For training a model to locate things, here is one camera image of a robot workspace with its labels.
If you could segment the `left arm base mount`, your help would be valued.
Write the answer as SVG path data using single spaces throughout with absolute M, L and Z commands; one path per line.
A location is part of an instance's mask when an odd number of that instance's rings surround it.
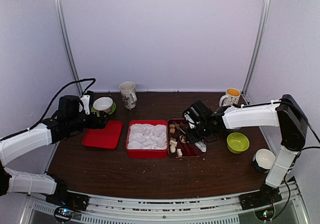
M 58 198 L 57 195 L 47 195 L 45 196 L 45 201 L 57 206 L 68 208 L 72 211 L 86 211 L 89 203 L 89 196 L 83 194 L 77 194 L 68 192 L 65 198 Z

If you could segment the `red chocolate tray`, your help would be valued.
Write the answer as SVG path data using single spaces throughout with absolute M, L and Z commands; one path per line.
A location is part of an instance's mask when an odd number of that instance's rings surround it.
M 183 144 L 180 142 L 179 137 L 178 138 L 173 138 L 174 134 L 178 134 L 179 136 L 182 135 L 182 133 L 179 132 L 179 130 L 175 129 L 175 133 L 171 134 L 170 133 L 170 124 L 175 124 L 175 123 L 185 123 L 189 127 L 187 121 L 184 119 L 169 119 L 167 121 L 167 136 L 168 136 L 168 156 L 171 158 L 198 158 L 202 157 L 205 153 L 201 152 L 195 145 L 191 143 Z M 170 152 L 170 140 L 177 141 L 176 151 L 174 153 Z M 177 149 L 181 149 L 183 156 L 179 157 L 177 155 Z

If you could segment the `red tin box base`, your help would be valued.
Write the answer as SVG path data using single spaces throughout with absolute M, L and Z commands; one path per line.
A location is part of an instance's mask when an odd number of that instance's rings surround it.
M 165 120 L 133 120 L 129 123 L 126 151 L 130 158 L 166 158 L 168 146 L 168 126 Z

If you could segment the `red tin lid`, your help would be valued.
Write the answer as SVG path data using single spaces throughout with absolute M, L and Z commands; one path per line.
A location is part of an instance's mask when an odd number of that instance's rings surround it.
M 121 121 L 108 121 L 103 129 L 87 129 L 82 144 L 85 147 L 114 150 L 122 133 Z

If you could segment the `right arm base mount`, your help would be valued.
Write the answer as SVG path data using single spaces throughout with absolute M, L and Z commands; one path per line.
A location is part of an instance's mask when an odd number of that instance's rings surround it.
M 270 206 L 272 203 L 282 200 L 282 196 L 280 194 L 271 196 L 269 194 L 263 195 L 260 192 L 242 194 L 238 198 L 243 211 L 263 206 Z

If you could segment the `metal serving tongs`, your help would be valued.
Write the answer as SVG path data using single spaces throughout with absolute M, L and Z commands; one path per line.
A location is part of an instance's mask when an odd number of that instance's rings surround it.
M 185 123 L 175 123 L 175 128 L 177 130 L 179 130 L 180 133 L 182 133 L 182 135 L 185 135 L 188 143 L 190 143 L 189 138 L 187 137 L 187 130 L 188 130 L 188 126 Z M 207 146 L 204 143 L 203 140 L 201 141 L 197 141 L 195 143 L 193 143 L 193 145 L 195 145 L 201 152 L 205 153 L 207 151 Z

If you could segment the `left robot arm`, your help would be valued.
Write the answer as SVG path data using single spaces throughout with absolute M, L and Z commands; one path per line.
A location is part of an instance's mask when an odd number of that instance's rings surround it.
M 33 128 L 22 133 L 11 135 L 0 140 L 0 194 L 8 193 L 39 193 L 52 195 L 61 206 L 72 202 L 65 182 L 54 175 L 32 174 L 12 170 L 7 164 L 14 159 L 40 147 L 58 143 L 67 139 L 73 132 L 84 129 L 103 129 L 110 115 L 95 112 L 86 114 L 84 111 L 74 115 L 56 116 L 40 121 Z

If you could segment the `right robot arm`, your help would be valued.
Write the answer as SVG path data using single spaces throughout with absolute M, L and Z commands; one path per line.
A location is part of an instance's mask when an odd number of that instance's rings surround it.
M 225 130 L 259 127 L 268 146 L 276 152 L 275 161 L 256 194 L 259 204 L 268 204 L 275 196 L 290 167 L 306 144 L 308 118 L 290 94 L 265 103 L 225 105 L 215 111 L 198 100 L 182 112 L 189 127 L 191 143 L 218 135 Z

